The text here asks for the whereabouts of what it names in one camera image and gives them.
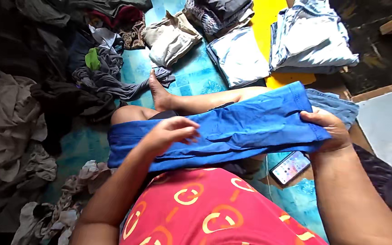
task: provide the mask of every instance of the green cloth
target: green cloth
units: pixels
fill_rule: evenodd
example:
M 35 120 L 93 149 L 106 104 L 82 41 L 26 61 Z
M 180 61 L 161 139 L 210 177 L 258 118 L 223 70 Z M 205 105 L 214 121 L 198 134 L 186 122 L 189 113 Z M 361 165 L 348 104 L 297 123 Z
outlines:
M 101 62 L 98 60 L 98 51 L 97 47 L 91 48 L 85 56 L 86 65 L 90 70 L 97 71 L 101 68 Z

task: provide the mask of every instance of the yellow mat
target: yellow mat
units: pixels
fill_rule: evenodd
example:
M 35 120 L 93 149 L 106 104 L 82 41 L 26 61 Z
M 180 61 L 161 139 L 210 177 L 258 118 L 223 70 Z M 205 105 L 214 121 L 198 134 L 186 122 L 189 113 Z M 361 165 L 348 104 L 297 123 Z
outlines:
M 270 56 L 270 25 L 277 21 L 277 14 L 286 7 L 286 0 L 253 0 L 255 15 L 250 23 L 258 47 L 267 61 Z M 272 72 L 265 80 L 267 87 L 279 88 L 294 81 L 301 81 L 304 85 L 310 84 L 315 81 L 315 76 L 309 73 Z

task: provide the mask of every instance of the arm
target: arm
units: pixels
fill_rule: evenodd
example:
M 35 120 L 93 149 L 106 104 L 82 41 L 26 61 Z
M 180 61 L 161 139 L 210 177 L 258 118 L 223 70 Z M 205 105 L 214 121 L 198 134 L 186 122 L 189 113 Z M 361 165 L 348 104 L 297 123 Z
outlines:
M 392 212 L 373 187 L 343 123 L 313 108 L 303 120 L 324 126 L 332 135 L 311 154 L 318 209 L 331 244 L 392 244 Z
M 150 164 L 173 142 L 190 144 L 199 125 L 184 117 L 162 120 L 134 147 L 113 176 L 99 188 L 71 236 L 71 245 L 116 245 L 119 225 L 142 185 Z

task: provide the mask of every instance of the forearm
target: forearm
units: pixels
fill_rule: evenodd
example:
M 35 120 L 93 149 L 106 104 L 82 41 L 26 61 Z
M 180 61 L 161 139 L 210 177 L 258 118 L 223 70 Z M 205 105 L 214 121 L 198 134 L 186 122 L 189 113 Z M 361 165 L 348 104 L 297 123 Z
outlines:
M 315 153 L 311 161 L 318 207 L 334 244 L 392 244 L 392 213 L 350 145 Z
M 83 209 L 71 244 L 117 244 L 118 227 L 142 185 L 155 154 L 137 145 Z

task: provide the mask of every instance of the knee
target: knee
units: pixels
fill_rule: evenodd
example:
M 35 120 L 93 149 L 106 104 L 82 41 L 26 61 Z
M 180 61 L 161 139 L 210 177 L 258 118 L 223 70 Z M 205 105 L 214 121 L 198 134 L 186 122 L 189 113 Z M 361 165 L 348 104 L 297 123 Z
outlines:
M 142 108 L 137 105 L 126 105 L 117 109 L 111 118 L 111 125 L 140 120 Z

